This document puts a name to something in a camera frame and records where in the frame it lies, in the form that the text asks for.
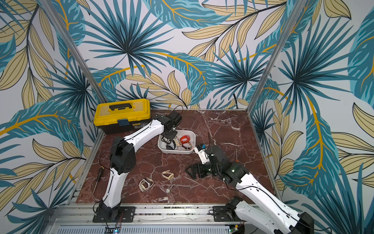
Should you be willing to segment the pink white watch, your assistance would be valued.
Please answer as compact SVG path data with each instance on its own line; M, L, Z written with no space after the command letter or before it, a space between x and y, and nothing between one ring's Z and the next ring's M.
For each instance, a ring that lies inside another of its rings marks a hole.
M193 145L191 144L183 144L181 146L177 146L176 150L178 151L190 151L193 149Z

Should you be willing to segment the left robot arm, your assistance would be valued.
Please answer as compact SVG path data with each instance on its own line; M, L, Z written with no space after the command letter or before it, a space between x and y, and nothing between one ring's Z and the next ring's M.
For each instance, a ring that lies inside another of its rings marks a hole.
M117 222L121 218L121 193L127 175L136 165L137 150L158 135L161 135L166 143L171 143L177 134L176 127L181 121L182 116L176 111L166 116L157 115L143 128L114 144L115 148L110 154L108 186L97 209L97 215L102 217L103 221Z

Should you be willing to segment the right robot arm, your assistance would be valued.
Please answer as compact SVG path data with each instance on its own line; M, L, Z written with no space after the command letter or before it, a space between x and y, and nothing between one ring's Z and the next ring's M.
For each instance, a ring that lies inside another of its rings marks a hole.
M244 165L230 161L217 145L199 144L194 148L200 163L185 169L192 179L212 176L235 191L248 197L254 206L235 196L225 206L215 206L217 221L241 221L254 225L267 234L313 234L314 219L306 212L299 213L284 204L262 186Z

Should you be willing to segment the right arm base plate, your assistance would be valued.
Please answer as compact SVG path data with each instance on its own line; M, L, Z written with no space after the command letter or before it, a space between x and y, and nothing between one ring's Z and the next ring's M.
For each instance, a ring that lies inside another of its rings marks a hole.
M235 210L228 206L213 206L213 217L215 222L240 222Z

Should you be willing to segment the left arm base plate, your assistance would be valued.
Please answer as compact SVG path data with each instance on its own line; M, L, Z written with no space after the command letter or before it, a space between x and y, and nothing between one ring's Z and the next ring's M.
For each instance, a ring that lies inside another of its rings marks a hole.
M114 208L109 208L102 205L96 209L96 215L93 218L93 223L132 223L135 210L136 207L134 206L116 206Z

